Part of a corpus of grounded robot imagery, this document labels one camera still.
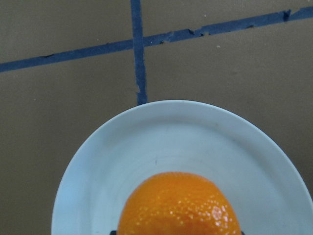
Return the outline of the orange fruit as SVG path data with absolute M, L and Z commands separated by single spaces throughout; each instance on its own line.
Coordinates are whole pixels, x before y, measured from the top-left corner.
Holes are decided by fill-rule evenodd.
M 118 235 L 240 235 L 233 207 L 208 179 L 165 172 L 141 183 L 127 199 Z

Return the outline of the light blue plate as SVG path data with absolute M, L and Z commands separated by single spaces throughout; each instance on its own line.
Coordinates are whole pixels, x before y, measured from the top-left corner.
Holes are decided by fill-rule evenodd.
M 247 235 L 310 235 L 313 202 L 278 145 L 245 119 L 186 100 L 127 110 L 81 145 L 61 180 L 54 235 L 107 235 L 150 176 L 192 172 L 213 181 Z

